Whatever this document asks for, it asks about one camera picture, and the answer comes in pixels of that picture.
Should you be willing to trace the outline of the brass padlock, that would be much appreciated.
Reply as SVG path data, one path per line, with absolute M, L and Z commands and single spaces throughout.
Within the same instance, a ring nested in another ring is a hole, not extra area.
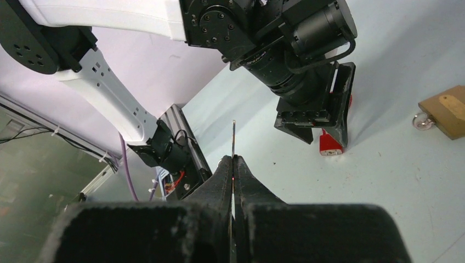
M 449 139 L 464 137 L 464 86 L 456 85 L 418 103 Z

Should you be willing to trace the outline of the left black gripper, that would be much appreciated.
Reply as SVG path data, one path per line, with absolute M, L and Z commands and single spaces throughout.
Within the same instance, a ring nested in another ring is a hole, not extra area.
M 309 100 L 292 105 L 280 99 L 274 127 L 300 141 L 311 144 L 313 129 L 325 130 L 343 148 L 348 146 L 348 111 L 356 71 L 353 62 L 322 67 L 316 93 Z

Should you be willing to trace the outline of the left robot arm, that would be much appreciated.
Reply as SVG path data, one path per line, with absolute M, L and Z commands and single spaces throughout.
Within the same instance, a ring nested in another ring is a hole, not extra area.
M 162 71 L 147 62 L 155 46 L 135 40 L 142 34 L 219 51 L 291 109 L 309 106 L 310 125 L 358 35 L 345 1 L 1 1 L 1 47 L 12 59 L 73 89 L 147 166 L 185 170 L 193 151 L 116 75 Z

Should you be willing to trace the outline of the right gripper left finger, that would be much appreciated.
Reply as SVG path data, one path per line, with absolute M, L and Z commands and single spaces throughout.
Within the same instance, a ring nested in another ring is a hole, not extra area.
M 229 262 L 233 159 L 181 201 L 83 202 L 54 224 L 39 262 Z

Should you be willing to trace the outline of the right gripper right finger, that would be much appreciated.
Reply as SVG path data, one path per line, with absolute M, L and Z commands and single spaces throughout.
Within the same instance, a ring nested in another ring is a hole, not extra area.
M 288 204 L 233 159 L 238 262 L 411 262 L 400 231 L 367 203 Z

